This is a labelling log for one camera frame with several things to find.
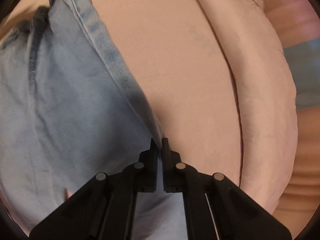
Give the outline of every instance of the light blue jeans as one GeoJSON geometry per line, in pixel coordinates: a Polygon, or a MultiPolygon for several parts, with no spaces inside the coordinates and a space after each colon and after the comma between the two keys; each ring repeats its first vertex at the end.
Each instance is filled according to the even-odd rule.
{"type": "MultiPolygon", "coordinates": [[[[31,230],[164,136],[91,0],[50,0],[0,48],[0,190],[31,230]]],[[[181,194],[139,194],[133,239],[187,239],[181,194]]]]}

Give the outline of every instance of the metal pin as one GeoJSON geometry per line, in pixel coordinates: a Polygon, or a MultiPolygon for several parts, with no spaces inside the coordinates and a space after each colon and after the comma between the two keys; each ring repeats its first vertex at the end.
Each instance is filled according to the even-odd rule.
{"type": "Polygon", "coordinates": [[[220,172],[217,172],[213,175],[213,177],[216,179],[216,180],[223,180],[224,179],[224,175],[220,172]]]}
{"type": "Polygon", "coordinates": [[[186,168],[186,165],[185,165],[185,163],[177,163],[177,164],[176,164],[176,168],[177,168],[178,170],[183,170],[183,169],[186,168]]]}
{"type": "Polygon", "coordinates": [[[144,167],[144,164],[138,162],[138,163],[135,163],[133,166],[134,166],[136,169],[142,169],[142,168],[144,167]]]}
{"type": "Polygon", "coordinates": [[[107,176],[106,176],[104,173],[102,173],[102,172],[100,172],[100,173],[98,173],[98,174],[96,175],[96,179],[97,179],[97,180],[104,180],[106,177],[107,177],[107,176]]]}

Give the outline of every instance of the denim fabric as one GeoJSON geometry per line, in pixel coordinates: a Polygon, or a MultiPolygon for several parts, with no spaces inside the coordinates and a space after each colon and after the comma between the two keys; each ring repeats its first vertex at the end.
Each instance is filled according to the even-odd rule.
{"type": "MultiPolygon", "coordinates": [[[[0,190],[31,230],[164,136],[91,0],[50,0],[0,48],[0,190]]],[[[181,194],[139,194],[133,239],[187,239],[181,194]]]]}
{"type": "Polygon", "coordinates": [[[320,105],[320,38],[284,49],[297,88],[297,110],[320,105]]]}

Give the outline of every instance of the black fabric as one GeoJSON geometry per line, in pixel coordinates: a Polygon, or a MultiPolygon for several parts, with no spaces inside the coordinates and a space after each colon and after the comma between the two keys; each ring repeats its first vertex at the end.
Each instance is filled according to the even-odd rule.
{"type": "Polygon", "coordinates": [[[11,220],[6,209],[0,202],[0,239],[27,240],[28,237],[20,227],[11,220]]]}

